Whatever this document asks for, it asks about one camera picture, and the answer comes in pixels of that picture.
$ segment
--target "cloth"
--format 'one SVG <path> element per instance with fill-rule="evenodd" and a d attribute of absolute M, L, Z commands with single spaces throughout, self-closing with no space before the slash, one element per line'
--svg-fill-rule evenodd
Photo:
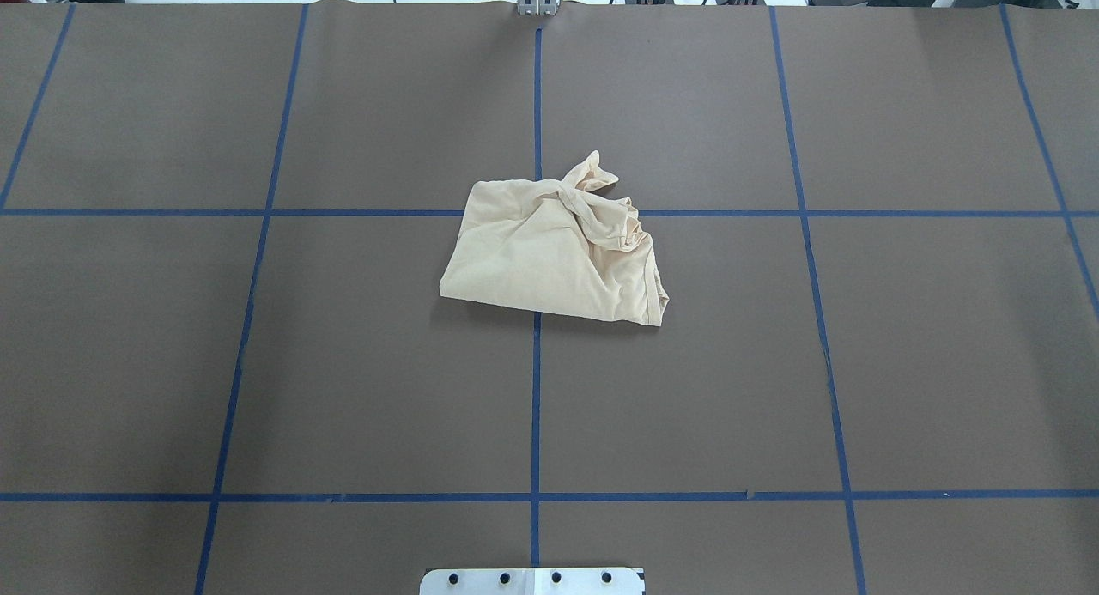
<path fill-rule="evenodd" d="M 556 180 L 474 185 L 439 294 L 510 308 L 659 326 L 668 295 L 653 238 L 595 151 Z"/>

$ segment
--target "gray tabletop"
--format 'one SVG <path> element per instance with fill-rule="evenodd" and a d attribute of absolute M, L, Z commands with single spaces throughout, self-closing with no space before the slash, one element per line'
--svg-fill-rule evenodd
<path fill-rule="evenodd" d="M 1099 13 L 513 14 L 0 7 L 0 588 L 1099 591 Z M 664 327 L 439 298 L 591 150 Z"/>

